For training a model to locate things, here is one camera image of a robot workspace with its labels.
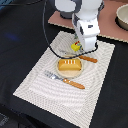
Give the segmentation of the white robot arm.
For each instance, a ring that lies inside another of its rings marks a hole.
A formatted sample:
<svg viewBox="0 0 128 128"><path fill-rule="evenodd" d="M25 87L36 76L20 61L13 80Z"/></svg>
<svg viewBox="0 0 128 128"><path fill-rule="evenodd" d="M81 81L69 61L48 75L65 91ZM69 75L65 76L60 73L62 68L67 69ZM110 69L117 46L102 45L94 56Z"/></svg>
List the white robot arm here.
<svg viewBox="0 0 128 128"><path fill-rule="evenodd" d="M55 0L55 7L61 12L72 13L72 24L85 51L95 47L98 25L98 8L102 0Z"/></svg>

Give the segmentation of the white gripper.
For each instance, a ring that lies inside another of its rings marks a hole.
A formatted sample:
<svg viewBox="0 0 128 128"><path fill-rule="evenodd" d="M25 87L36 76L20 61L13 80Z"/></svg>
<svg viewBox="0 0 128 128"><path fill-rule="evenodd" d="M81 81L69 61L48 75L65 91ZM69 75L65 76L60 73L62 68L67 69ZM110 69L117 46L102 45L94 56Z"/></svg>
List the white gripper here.
<svg viewBox="0 0 128 128"><path fill-rule="evenodd" d="M72 24L83 50L85 52L93 50L97 41L97 35L100 33L97 19L81 20L73 14Z"/></svg>

